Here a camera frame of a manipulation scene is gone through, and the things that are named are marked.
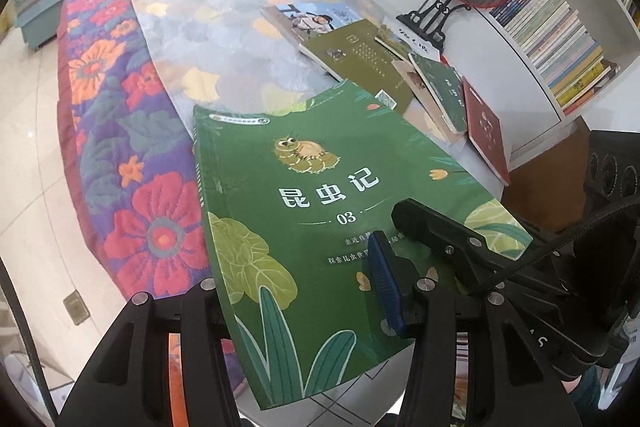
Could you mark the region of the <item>dark green insect book 02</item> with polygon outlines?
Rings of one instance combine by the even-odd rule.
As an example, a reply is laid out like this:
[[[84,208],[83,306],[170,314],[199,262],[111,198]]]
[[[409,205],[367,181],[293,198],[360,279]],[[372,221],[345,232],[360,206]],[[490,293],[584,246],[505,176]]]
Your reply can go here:
[[[468,123],[461,77],[451,66],[416,53],[409,54],[409,61],[418,75],[413,83],[416,97],[425,101],[429,95],[447,128],[454,134],[465,134]]]

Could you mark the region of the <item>green insect book 03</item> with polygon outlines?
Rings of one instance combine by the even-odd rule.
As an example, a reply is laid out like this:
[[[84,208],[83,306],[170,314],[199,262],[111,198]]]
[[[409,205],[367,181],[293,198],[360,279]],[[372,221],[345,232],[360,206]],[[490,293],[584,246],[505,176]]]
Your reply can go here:
[[[193,111],[196,177],[221,306],[259,407],[282,407],[404,350],[368,268],[383,232],[421,274],[454,278],[395,228],[412,198],[480,234],[506,259],[530,236],[454,158],[342,82],[277,114]]]

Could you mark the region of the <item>dark red book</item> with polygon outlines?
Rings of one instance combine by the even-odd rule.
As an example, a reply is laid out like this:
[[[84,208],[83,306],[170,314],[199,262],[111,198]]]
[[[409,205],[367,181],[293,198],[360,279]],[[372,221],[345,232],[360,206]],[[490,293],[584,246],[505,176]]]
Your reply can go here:
[[[465,77],[462,78],[462,89],[469,139],[502,185],[509,186],[500,120]]]

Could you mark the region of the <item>olive green book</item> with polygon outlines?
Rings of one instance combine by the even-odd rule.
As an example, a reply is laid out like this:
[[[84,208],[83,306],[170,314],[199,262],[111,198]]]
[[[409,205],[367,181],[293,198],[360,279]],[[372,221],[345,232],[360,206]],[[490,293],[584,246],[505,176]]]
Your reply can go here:
[[[375,40],[378,26],[358,20],[327,34],[310,37],[302,51],[338,81],[351,81],[378,103],[405,113],[413,93],[394,67],[395,55]]]

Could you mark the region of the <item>floral purple table cloth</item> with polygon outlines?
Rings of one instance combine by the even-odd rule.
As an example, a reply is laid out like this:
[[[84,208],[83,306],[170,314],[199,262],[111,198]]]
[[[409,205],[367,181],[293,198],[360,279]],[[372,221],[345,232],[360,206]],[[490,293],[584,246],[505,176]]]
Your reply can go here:
[[[131,0],[64,0],[58,137],[84,241],[125,298],[210,277],[192,140]]]

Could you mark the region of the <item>white bookshelf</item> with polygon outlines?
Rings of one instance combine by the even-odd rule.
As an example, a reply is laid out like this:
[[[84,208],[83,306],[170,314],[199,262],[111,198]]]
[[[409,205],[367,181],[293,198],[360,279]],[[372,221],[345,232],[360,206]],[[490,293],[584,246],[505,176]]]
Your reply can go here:
[[[381,20],[387,43],[397,49],[425,46],[396,17],[420,8],[425,0],[374,0],[383,10]],[[457,10],[444,28],[446,59],[480,91],[501,120],[515,157],[533,152],[552,135],[582,117],[602,95],[620,83],[639,63],[639,57],[572,116],[564,116],[534,74],[532,66],[515,49],[501,27],[485,10]]]

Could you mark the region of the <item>light blue portrait book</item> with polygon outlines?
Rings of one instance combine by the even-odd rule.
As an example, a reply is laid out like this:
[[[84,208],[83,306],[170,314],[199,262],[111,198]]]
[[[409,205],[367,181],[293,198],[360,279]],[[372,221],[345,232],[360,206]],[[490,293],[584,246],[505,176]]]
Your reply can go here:
[[[262,8],[262,15],[294,46],[363,20],[361,14],[345,3],[326,2],[268,5]]]

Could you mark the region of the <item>grey ginkgo pattern table mat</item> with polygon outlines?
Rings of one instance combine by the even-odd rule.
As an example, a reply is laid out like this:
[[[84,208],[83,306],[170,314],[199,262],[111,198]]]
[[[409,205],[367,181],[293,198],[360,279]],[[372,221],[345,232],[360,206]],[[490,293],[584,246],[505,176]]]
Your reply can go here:
[[[157,75],[186,129],[193,128],[197,105],[232,115],[283,116],[310,107],[341,82],[262,15],[265,6],[297,1],[345,3],[376,26],[382,15],[370,0],[131,0]],[[445,154],[438,174],[501,196],[480,156],[464,141],[447,144],[414,95],[400,116]]]

